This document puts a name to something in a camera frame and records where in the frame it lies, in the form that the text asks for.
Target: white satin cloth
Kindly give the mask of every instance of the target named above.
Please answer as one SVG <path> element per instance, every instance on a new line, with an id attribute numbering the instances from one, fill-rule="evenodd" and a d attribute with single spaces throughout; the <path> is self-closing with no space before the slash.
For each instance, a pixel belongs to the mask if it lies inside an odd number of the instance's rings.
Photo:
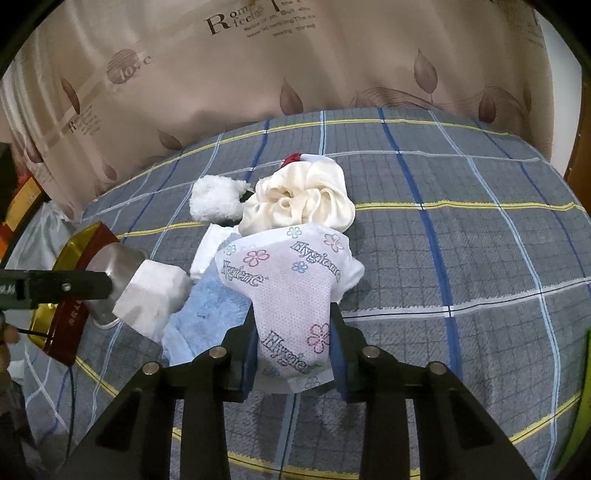
<path id="1" fill-rule="evenodd" d="M 238 226 L 242 236 L 302 223 L 339 232 L 351 226 L 355 205 L 347 197 L 343 169 L 329 157 L 301 158 L 257 182 Z"/>

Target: metal bolt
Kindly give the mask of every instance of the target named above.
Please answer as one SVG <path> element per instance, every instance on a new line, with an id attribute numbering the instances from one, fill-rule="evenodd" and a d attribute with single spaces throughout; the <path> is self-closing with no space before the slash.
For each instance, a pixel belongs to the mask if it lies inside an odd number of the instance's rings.
<path id="1" fill-rule="evenodd" d="M 142 372 L 146 375 L 154 375 L 158 370 L 160 370 L 160 365 L 156 362 L 148 362 L 142 367 Z"/>
<path id="2" fill-rule="evenodd" d="M 211 358 L 224 358 L 227 354 L 227 350 L 222 346 L 215 346 L 209 349 L 209 356 Z"/>
<path id="3" fill-rule="evenodd" d="M 363 350 L 361 350 L 363 355 L 367 358 L 377 358 L 379 357 L 379 348 L 374 345 L 364 346 Z"/>
<path id="4" fill-rule="evenodd" d="M 447 372 L 447 367 L 443 365 L 441 362 L 433 362 L 429 365 L 429 370 L 436 375 L 443 375 Z"/>

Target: bed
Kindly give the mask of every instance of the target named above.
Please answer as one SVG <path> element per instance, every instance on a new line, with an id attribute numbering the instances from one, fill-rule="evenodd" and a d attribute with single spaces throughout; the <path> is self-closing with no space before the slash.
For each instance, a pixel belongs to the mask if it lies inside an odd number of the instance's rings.
<path id="1" fill-rule="evenodd" d="M 442 361 L 510 437 L 538 478 L 551 474 L 580 401 L 591 327 L 591 223 L 558 173 L 523 140 L 422 109 L 286 116 L 220 134 L 118 185 L 83 214 L 129 247 L 189 270 L 206 226 L 189 215 L 192 182 L 254 184 L 295 153 L 334 158 L 356 218 L 345 232 L 365 276 L 341 303 L 369 343 L 416 365 Z M 50 469 L 63 461 L 67 369 L 35 346 L 24 394 Z M 74 368 L 79 441 L 161 348 L 125 324 L 86 326 Z M 171 432 L 178 478 L 182 405 Z M 411 477 L 418 478 L 412 415 Z M 364 411 L 335 390 L 253 392 L 225 405 L 233 479 L 352 479 Z"/>

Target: yellow stripe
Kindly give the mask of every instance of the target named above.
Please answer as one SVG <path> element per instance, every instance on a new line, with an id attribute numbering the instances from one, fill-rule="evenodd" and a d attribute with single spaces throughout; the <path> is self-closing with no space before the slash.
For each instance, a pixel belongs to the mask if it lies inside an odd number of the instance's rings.
<path id="1" fill-rule="evenodd" d="M 109 385 L 107 382 L 100 380 L 98 374 L 91 369 L 80 357 L 76 357 L 76 364 L 81 367 L 84 372 L 91 377 L 95 382 L 97 382 L 100 387 L 105 390 L 109 395 L 113 398 L 119 394 L 119 391 Z M 563 413 L 565 413 L 570 408 L 574 407 L 576 403 L 581 398 L 581 392 L 575 393 L 570 399 L 564 402 L 557 410 L 556 415 L 554 416 L 555 419 L 560 417 Z M 542 428 L 550 423 L 551 416 L 546 415 L 541 420 L 533 423 L 532 425 L 528 426 L 524 430 L 514 434 L 513 436 L 509 437 L 509 440 L 513 443 L 513 445 L 517 445 L 519 442 L 523 442 L 526 438 L 531 437 L 536 432 L 539 432 Z M 183 437 L 183 432 L 181 429 L 174 427 L 172 436 L 174 439 L 181 441 Z M 233 463 L 234 465 L 243 466 L 250 470 L 256 470 L 260 472 L 266 473 L 273 473 L 277 471 L 277 468 L 273 466 L 271 462 L 267 462 L 265 460 L 261 460 L 259 458 L 253 458 L 246 455 L 241 455 L 240 453 L 236 452 L 228 452 L 228 461 Z M 309 468 L 301 468 L 291 465 L 285 465 L 283 469 L 283 476 L 286 478 L 294 478 L 297 480 L 315 480 L 315 479 L 330 479 L 330 480 L 357 480 L 359 475 L 356 473 L 346 473 L 346 472 L 330 472 L 330 471 L 321 471 L 321 470 L 312 470 Z M 418 468 L 415 468 L 410 471 L 410 478 L 414 480 L 420 480 L 421 474 Z"/>
<path id="2" fill-rule="evenodd" d="M 570 397 L 566 402 L 564 402 L 560 407 L 558 407 L 554 418 L 557 419 L 558 417 L 560 417 L 564 412 L 573 407 L 580 400 L 580 398 L 581 392 L 575 393 L 575 395 Z M 513 445 L 517 445 L 519 442 L 523 442 L 525 439 L 531 437 L 534 433 L 539 432 L 546 425 L 548 425 L 550 423 L 551 418 L 551 415 L 546 415 L 544 418 L 531 424 L 529 427 L 526 427 L 520 432 L 517 432 L 513 436 L 509 437 L 509 440 L 513 443 Z"/>
<path id="3" fill-rule="evenodd" d="M 341 125 L 341 124 L 379 124 L 381 123 L 382 120 L 379 118 L 343 118 L 343 119 L 339 119 L 339 120 L 326 120 L 324 122 L 325 125 Z M 413 125 L 437 125 L 436 122 L 430 121 L 430 120 L 408 120 L 405 118 L 391 118 L 391 119 L 387 119 L 385 120 L 385 122 L 387 124 L 413 124 Z M 314 122 L 303 122 L 300 124 L 292 124 L 292 125 L 282 125 L 280 127 L 272 127 L 269 130 L 267 130 L 268 133 L 275 133 L 275 132 L 283 132 L 286 130 L 293 130 L 296 128 L 307 128 L 307 127 L 317 127 L 319 125 L 321 125 L 322 123 L 320 121 L 314 121 Z M 491 134 L 491 135 L 501 135 L 501 136 L 510 136 L 510 137 L 514 137 L 515 135 L 507 133 L 507 132 L 493 132 L 492 130 L 484 130 L 482 128 L 478 128 L 478 127 L 473 127 L 471 125 L 461 125 L 461 124 L 450 124 L 450 123 L 439 123 L 439 125 L 442 125 L 444 127 L 452 127 L 452 128 L 465 128 L 468 130 L 475 130 L 477 132 L 483 132 L 483 133 L 487 133 L 487 134 Z M 237 135 L 235 137 L 230 137 L 230 138 L 225 138 L 224 140 L 221 140 L 219 142 L 219 145 L 225 145 L 227 143 L 230 142 L 234 142 L 236 140 L 243 140 L 244 138 L 249 138 L 249 137 L 255 137 L 257 135 L 262 135 L 263 133 L 265 133 L 264 130 L 257 130 L 256 132 L 249 132 L 246 134 L 242 134 L 242 135 Z M 181 158 L 184 157 L 188 157 L 189 155 L 193 155 L 194 153 L 198 153 L 201 152 L 203 150 L 207 150 L 208 148 L 213 148 L 215 147 L 217 142 L 212 142 L 210 144 L 207 145 L 203 145 L 201 147 L 197 147 L 193 150 L 190 150 L 188 152 L 185 152 L 181 155 L 178 155 L 176 157 L 173 158 L 169 158 L 168 160 L 159 163 L 158 165 L 154 165 L 153 167 L 149 168 L 148 170 L 143 171 L 142 173 L 137 174 L 136 176 L 131 177 L 129 180 L 126 180 L 123 183 L 120 183 L 119 185 L 116 185 L 115 187 L 113 187 L 110 191 L 112 192 L 113 190 L 116 190 L 118 188 L 123 187 L 124 185 L 127 185 L 130 181 L 133 181 L 135 179 L 138 179 L 140 177 L 143 177 L 144 175 L 150 173 L 151 171 L 154 171 L 158 168 L 164 167 L 165 165 L 169 165 L 173 162 L 176 162 L 177 160 L 180 160 Z"/>
<path id="4" fill-rule="evenodd" d="M 573 202 L 566 203 L 565 205 L 546 205 L 545 203 L 537 202 L 525 202 L 525 203 L 500 203 L 501 208 L 507 210 L 526 209 L 526 208 L 541 208 L 545 210 L 558 210 L 559 212 L 566 212 L 573 208 L 577 210 L 585 211 L 580 205 L 576 205 Z M 432 210 L 443 207 L 450 208 L 468 208 L 468 209 L 495 209 L 498 206 L 496 203 L 477 203 L 477 202 L 455 202 L 451 200 L 441 200 L 440 202 L 427 202 L 427 203 L 410 203 L 410 202 L 373 202 L 373 203 L 358 203 L 355 205 L 355 210 L 415 210 L 423 207 L 425 210 Z M 136 230 L 133 232 L 126 232 L 117 235 L 117 238 L 126 238 L 129 236 L 143 236 L 153 235 L 154 233 L 160 233 L 167 230 L 175 230 L 177 228 L 191 228 L 203 226 L 200 222 L 182 222 L 173 223 L 166 227 L 161 226 L 159 228 L 152 228 L 151 230 Z"/>
<path id="5" fill-rule="evenodd" d="M 522 202 L 522 203 L 479 203 L 479 202 L 457 202 L 452 200 L 441 200 L 439 202 L 425 202 L 425 203 L 410 203 L 410 202 L 373 202 L 373 203 L 358 203 L 355 205 L 356 210 L 405 210 L 405 209 L 419 209 L 425 210 L 437 209 L 443 207 L 451 208 L 469 208 L 469 209 L 494 209 L 501 207 L 503 209 L 515 210 L 526 208 L 541 208 L 545 210 L 558 210 L 566 212 L 573 208 L 585 211 L 580 205 L 574 202 L 566 203 L 565 205 L 547 205 L 545 203 L 537 202 Z"/>
<path id="6" fill-rule="evenodd" d="M 97 382 L 100 387 L 105 390 L 109 395 L 111 395 L 112 397 L 116 397 L 119 394 L 119 391 L 113 387 L 112 385 L 108 384 L 107 382 L 105 382 L 104 380 L 101 380 L 100 377 L 95 373 L 95 371 L 93 369 L 91 369 L 91 367 L 89 367 L 84 360 L 82 360 L 82 358 L 80 357 L 76 357 L 76 364 L 82 369 L 84 370 L 84 372 L 86 372 L 86 374 L 92 378 L 92 380 L 94 380 L 95 382 Z"/>
<path id="7" fill-rule="evenodd" d="M 194 226 L 203 226 L 199 222 L 182 222 L 173 223 L 169 226 L 161 226 L 159 228 L 152 228 L 151 230 L 136 230 L 135 232 L 127 232 L 117 235 L 117 238 L 126 238 L 128 236 L 142 236 L 142 235 L 153 235 L 154 233 L 160 233 L 168 230 L 176 230 L 177 228 L 191 228 Z"/>

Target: cable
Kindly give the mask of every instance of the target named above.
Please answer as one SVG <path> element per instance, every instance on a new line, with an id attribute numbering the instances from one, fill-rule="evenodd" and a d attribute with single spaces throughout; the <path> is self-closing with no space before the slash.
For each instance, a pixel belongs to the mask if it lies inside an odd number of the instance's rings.
<path id="1" fill-rule="evenodd" d="M 74 435 L 74 415 L 76 414 L 76 393 L 74 393 L 74 373 L 72 367 L 68 367 L 70 373 L 70 391 L 72 392 L 72 408 L 70 409 L 70 431 L 68 432 L 68 444 L 66 446 L 66 460 L 70 457 L 72 437 Z"/>
<path id="2" fill-rule="evenodd" d="M 35 336 L 38 336 L 38 337 L 49 338 L 49 335 L 47 333 L 35 332 L 33 330 L 27 330 L 27 329 L 24 329 L 24 328 L 17 328 L 17 330 L 19 331 L 19 333 L 23 333 L 25 335 L 35 335 Z"/>

